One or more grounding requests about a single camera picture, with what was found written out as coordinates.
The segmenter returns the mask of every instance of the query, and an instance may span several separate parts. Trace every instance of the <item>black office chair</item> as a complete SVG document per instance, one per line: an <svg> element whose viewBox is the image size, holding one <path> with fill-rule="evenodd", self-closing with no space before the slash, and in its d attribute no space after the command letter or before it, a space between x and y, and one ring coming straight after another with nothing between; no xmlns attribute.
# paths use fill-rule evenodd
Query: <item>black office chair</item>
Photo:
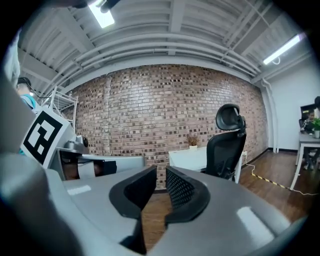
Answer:
<svg viewBox="0 0 320 256"><path fill-rule="evenodd" d="M218 110L216 126L231 131L213 136L206 147L206 170L208 175L230 179L234 176L236 165L246 142L246 121L239 115L239 106L225 104Z"/></svg>

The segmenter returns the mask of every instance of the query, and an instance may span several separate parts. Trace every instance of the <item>potted plant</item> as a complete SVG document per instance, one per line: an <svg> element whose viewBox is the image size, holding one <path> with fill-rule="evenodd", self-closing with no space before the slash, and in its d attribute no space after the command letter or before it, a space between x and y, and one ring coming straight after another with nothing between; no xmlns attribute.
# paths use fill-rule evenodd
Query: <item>potted plant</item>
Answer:
<svg viewBox="0 0 320 256"><path fill-rule="evenodd" d="M314 137L319 139L319 135L320 135L320 118L314 118L312 123L313 123L313 127L314 127Z"/></svg>
<svg viewBox="0 0 320 256"><path fill-rule="evenodd" d="M189 145L190 150L197 150L199 138L197 135L187 134L186 141Z"/></svg>

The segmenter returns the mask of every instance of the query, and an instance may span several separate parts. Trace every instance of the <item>ceiling light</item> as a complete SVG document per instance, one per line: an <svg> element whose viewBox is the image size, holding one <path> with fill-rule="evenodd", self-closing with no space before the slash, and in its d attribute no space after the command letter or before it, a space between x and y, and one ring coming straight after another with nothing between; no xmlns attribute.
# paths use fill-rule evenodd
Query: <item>ceiling light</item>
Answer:
<svg viewBox="0 0 320 256"><path fill-rule="evenodd" d="M105 28L107 26L112 25L115 23L114 18L111 15L111 12L108 11L107 13L102 13L100 10L100 7L97 7L97 4L99 4L101 0L95 1L92 4L89 4L89 8L91 12L93 13L94 17L98 21L101 28Z"/></svg>
<svg viewBox="0 0 320 256"><path fill-rule="evenodd" d="M268 58L266 58L265 60L263 60L264 64L269 64L270 62L272 62L275 58L278 58L281 54L283 54L284 52L286 52L287 50L289 50L291 47L293 47L294 45L296 45L297 43L299 43L306 35L304 33L302 34L297 34L294 38L292 38L291 40L289 40L287 43L285 43L284 46L282 46L280 49L278 49L276 52L274 52L273 54L271 54Z"/></svg>

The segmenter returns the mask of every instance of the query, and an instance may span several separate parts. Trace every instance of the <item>white wall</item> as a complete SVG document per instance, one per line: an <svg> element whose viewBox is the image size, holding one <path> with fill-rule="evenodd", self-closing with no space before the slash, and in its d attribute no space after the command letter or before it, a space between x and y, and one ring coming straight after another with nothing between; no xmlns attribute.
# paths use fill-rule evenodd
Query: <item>white wall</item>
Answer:
<svg viewBox="0 0 320 256"><path fill-rule="evenodd" d="M299 146L300 107L313 104L320 96L320 69L313 59L302 61L298 65L273 77L271 83L278 116L278 147L297 150ZM269 132L269 147L273 146Z"/></svg>

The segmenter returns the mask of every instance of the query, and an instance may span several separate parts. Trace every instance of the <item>chair headrest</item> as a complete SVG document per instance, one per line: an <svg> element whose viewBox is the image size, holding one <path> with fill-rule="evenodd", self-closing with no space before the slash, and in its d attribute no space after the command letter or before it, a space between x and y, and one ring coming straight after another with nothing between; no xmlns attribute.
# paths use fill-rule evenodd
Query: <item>chair headrest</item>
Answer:
<svg viewBox="0 0 320 256"><path fill-rule="evenodd" d="M216 113L216 126L224 131L246 128L245 119L239 115L240 108L236 104L225 104Z"/></svg>

